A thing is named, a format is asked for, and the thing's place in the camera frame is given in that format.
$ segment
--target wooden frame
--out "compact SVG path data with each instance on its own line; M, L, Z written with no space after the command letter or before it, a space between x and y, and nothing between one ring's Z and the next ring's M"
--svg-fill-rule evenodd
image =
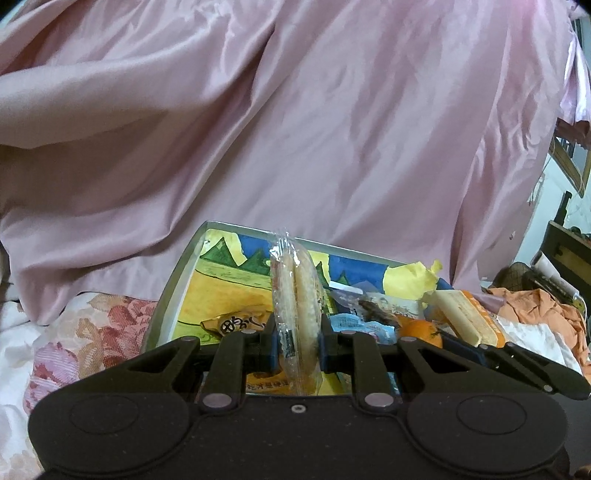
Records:
M583 198L585 190L587 189L587 182L589 181L589 173L591 173L591 151L587 151L587 160L585 161L585 168L582 176L577 170L577 167L574 166L572 159L569 157L568 153L566 153L563 146L560 145L560 142L556 141L556 137L552 137L548 153L556 160L556 163L569 178L574 189L579 196Z

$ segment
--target torn yellow paper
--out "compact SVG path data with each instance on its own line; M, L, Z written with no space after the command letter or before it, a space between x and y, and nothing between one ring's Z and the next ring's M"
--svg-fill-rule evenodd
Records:
M384 273L384 293L399 299L419 300L426 292L436 289L437 273L442 268L439 260L435 260L430 269L421 262L388 267Z

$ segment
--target blue painted sky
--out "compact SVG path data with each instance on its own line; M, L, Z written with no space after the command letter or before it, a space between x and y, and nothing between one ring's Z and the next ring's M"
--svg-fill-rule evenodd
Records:
M252 257L254 255L254 252L259 250L259 248L262 248L263 252L265 252L265 257L269 258L269 250L271 249L271 244L267 240L240 234L238 234L238 238L240 239L240 243L242 245L242 253L245 257Z
M387 265L373 262L364 262L334 255L329 256L331 280L338 280L341 273L345 272L345 276L351 285L368 281L382 293L384 293L384 273L387 268Z

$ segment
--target pink curtain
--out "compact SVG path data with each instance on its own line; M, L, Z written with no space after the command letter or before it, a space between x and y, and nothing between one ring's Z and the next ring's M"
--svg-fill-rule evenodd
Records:
M51 0L0 30L0 241L29 318L158 299L205 220L476 260L563 95L557 0Z

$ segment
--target screw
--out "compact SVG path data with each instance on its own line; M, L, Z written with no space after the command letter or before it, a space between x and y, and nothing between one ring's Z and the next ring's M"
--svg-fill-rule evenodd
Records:
M370 407L386 408L394 403L394 397L387 393L374 392L365 397L365 403Z
M226 408L232 403L232 397L225 393L210 393L203 397L203 404L209 408Z
M305 413L306 412L306 406L305 405L292 405L291 406L291 411L293 413Z

